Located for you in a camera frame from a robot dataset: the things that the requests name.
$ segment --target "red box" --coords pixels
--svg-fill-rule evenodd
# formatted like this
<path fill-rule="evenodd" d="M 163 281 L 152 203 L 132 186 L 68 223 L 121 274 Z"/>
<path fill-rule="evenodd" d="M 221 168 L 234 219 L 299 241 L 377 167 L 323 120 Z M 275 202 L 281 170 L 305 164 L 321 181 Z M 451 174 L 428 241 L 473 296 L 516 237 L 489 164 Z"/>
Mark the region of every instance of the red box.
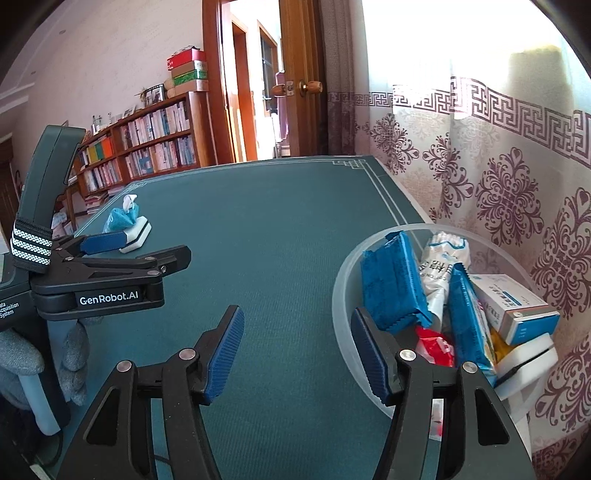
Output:
<path fill-rule="evenodd" d="M 169 70 L 175 69 L 184 63 L 188 63 L 193 60 L 206 61 L 205 52 L 198 48 L 187 48 L 179 53 L 176 53 L 166 61 L 166 65 Z"/>

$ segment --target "white medicine box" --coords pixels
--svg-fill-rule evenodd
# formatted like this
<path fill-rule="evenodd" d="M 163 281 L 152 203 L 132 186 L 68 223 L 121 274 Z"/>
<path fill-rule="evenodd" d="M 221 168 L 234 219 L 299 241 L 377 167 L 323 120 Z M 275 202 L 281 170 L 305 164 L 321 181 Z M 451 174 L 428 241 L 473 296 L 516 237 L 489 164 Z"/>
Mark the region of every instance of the white medicine box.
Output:
<path fill-rule="evenodd" d="M 486 319 L 508 345 L 552 335 L 560 313 L 508 275 L 470 275 Z"/>

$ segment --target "white sponge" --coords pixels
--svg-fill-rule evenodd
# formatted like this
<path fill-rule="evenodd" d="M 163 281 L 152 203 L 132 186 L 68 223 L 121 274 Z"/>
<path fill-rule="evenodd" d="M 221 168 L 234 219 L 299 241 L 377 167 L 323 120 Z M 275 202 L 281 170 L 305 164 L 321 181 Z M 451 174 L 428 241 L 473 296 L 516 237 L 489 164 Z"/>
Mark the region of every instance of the white sponge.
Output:
<path fill-rule="evenodd" d="M 119 251 L 122 254 L 126 254 L 137 250 L 144 244 L 151 229 L 152 225 L 150 225 L 146 217 L 138 217 L 134 226 L 123 230 L 127 236 L 127 244 L 123 248 L 120 248 Z"/>

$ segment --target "picture frame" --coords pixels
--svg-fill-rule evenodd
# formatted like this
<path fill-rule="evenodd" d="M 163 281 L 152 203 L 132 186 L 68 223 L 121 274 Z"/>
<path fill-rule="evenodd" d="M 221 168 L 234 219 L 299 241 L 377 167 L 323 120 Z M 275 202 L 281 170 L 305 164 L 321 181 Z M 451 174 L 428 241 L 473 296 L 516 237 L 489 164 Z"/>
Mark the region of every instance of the picture frame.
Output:
<path fill-rule="evenodd" d="M 160 83 L 144 90 L 142 97 L 144 98 L 144 107 L 161 102 L 165 99 L 164 84 Z"/>

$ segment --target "blue package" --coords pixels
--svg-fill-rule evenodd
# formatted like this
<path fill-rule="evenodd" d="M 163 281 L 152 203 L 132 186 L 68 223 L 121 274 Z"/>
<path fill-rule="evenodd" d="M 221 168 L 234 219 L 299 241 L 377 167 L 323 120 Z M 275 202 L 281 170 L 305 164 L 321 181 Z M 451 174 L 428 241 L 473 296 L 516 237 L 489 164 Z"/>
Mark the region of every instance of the blue package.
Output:
<path fill-rule="evenodd" d="M 447 299 L 452 331 L 456 340 L 456 366 L 474 362 L 494 387 L 495 351 L 484 309 L 478 302 L 470 278 L 461 263 L 452 269 Z"/>
<path fill-rule="evenodd" d="M 111 210 L 103 233 L 120 232 L 135 225 L 139 216 L 139 205 L 135 203 L 137 195 L 126 195 L 123 201 L 123 208 Z"/>
<path fill-rule="evenodd" d="M 361 259 L 363 302 L 380 330 L 396 334 L 415 323 L 431 325 L 417 263 L 406 233 L 386 236 L 375 252 Z"/>

